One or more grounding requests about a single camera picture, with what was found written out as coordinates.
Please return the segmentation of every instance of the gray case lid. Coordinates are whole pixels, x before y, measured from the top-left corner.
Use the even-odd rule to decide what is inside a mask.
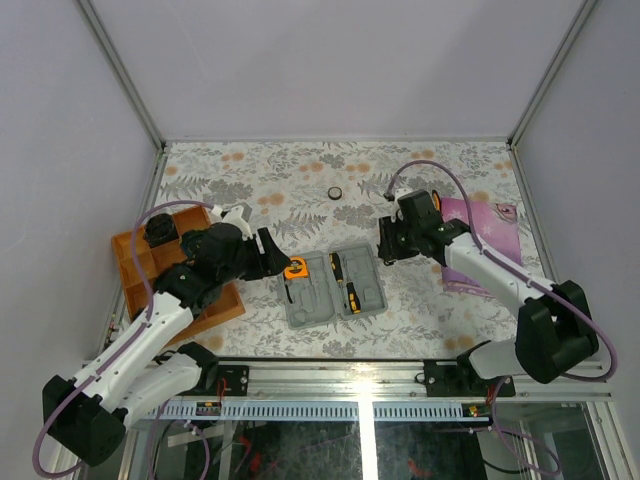
[[[344,275],[342,284],[336,282],[331,269],[329,254],[332,252],[340,257]],[[348,320],[377,315],[387,310],[387,298],[368,243],[296,256],[307,262],[309,277],[285,280],[283,275],[278,276],[278,294],[284,302],[290,328],[326,325],[334,322],[338,316]],[[349,281],[353,282],[360,299],[360,313],[351,313],[348,306],[346,284]]]

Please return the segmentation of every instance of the floral tablecloth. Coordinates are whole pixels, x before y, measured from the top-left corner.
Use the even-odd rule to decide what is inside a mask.
[[[382,193],[392,173],[410,160],[433,159],[453,170],[474,200],[517,206],[523,263],[542,272],[503,143],[175,143],[167,154],[158,204],[246,202],[252,228],[269,227],[289,255],[361,241],[377,252],[377,218],[391,214]],[[444,173],[424,166],[408,169],[397,185],[460,196]],[[332,186],[342,189],[341,200],[328,198]],[[444,292],[434,261],[378,261],[378,268],[389,302],[384,314],[294,331],[275,279],[240,281],[246,314],[195,339],[219,355],[418,358],[450,357],[515,334],[515,319],[496,300]]]

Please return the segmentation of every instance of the aluminum frame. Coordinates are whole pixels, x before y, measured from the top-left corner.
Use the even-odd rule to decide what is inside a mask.
[[[127,68],[124,66],[118,51],[116,50],[111,38],[109,37],[109,33],[107,32],[102,20],[100,19],[100,15],[96,11],[95,7],[91,0],[74,0],[74,3],[78,7],[82,18],[85,20],[85,23],[93,37],[98,44],[98,47],[102,51],[102,54],[109,64],[113,75],[116,77],[116,80],[120,84],[122,88],[122,93],[127,100],[129,100],[129,104],[133,111],[138,116],[140,123],[145,129],[149,140],[151,143],[158,149],[161,150],[164,148],[165,140],[158,129],[153,117],[149,113],[145,103],[140,97],[140,93],[138,93],[138,89],[136,88],[133,80],[129,76],[129,72]]]
[[[415,382],[414,376],[422,371],[422,362],[405,361],[290,361],[290,360],[237,360],[222,359],[221,364],[243,364],[251,368],[250,382],[247,399],[252,402],[260,402],[265,405],[274,402],[300,403],[313,400],[322,404],[343,404],[345,401],[358,402],[358,408],[368,406],[370,415],[359,418],[366,426],[371,427],[371,422],[376,421],[374,410],[376,404],[420,406],[429,402],[456,402],[475,403],[483,402],[484,398],[460,398],[439,399],[426,395],[423,385]],[[599,362],[585,362],[574,373],[582,375],[596,375],[602,372]],[[602,459],[602,465],[606,474],[611,479],[636,479],[638,472],[635,465],[629,459],[628,445],[624,437],[620,435],[619,420],[615,411],[614,399],[611,395],[609,384],[588,384],[559,378],[549,385],[541,385],[528,377],[514,378],[516,396],[512,398],[499,398],[500,404],[527,405],[538,403],[580,403],[585,406],[587,423],[594,439],[596,450]],[[199,401],[206,401],[206,397],[198,397]],[[241,404],[243,399],[234,399]],[[268,416],[262,416],[262,420],[269,420]],[[224,421],[225,425],[231,425],[233,420]],[[520,429],[528,428],[526,422],[518,421]],[[118,480],[127,478],[124,473],[130,469],[135,452],[137,435],[132,430],[127,437],[125,454],[122,458],[121,475]],[[374,444],[367,443],[368,451],[375,452]],[[521,445],[527,458],[535,460],[535,451],[530,445]],[[64,457],[68,466],[73,465],[76,459],[68,454]],[[64,462],[56,463],[56,470],[68,468]],[[366,478],[375,478],[373,473],[368,473]],[[526,478],[540,478],[537,474],[527,475]]]
[[[600,0],[584,0],[507,143],[517,145]]]

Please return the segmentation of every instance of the black small object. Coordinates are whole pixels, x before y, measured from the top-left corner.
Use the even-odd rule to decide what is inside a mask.
[[[331,200],[340,200],[342,198],[342,189],[340,187],[331,187],[327,191],[327,195]]]
[[[42,389],[45,421],[74,390],[74,380],[64,380],[58,375],[47,382]],[[101,401],[99,395],[89,398],[80,393],[47,432],[90,467],[107,460],[126,433],[122,420],[127,411],[116,409],[109,413],[100,406]]]
[[[151,217],[144,228],[144,239],[151,248],[177,240],[178,230],[176,230],[173,217],[168,213],[160,213]]]
[[[478,376],[469,361],[471,353],[483,342],[458,355],[455,360],[424,360],[424,379],[429,397],[486,397],[490,387],[496,387],[500,378],[484,380]],[[504,383],[498,396],[515,397],[513,381]]]

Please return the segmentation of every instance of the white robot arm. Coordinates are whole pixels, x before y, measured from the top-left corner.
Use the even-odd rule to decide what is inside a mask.
[[[379,219],[378,256],[386,265],[419,254],[433,258],[477,281],[518,319],[513,339],[485,342],[458,357],[458,363],[470,367],[479,379],[526,373],[549,383],[598,350],[596,333],[574,312],[540,291],[551,291],[590,316],[577,284],[555,285],[536,277],[474,238],[463,221],[444,222],[424,190],[401,194],[396,212],[395,218]]]
[[[109,458],[127,429],[168,398],[194,389],[210,391],[218,359],[195,342],[182,345],[159,368],[149,372],[145,368],[219,298],[227,282],[278,275],[290,264],[266,228],[258,230],[260,250],[242,213],[243,207],[229,212],[214,208],[218,222],[185,233],[181,247],[187,260],[156,280],[152,311],[147,307],[73,378],[55,376],[45,385],[44,419],[55,417],[47,433],[89,466]]]

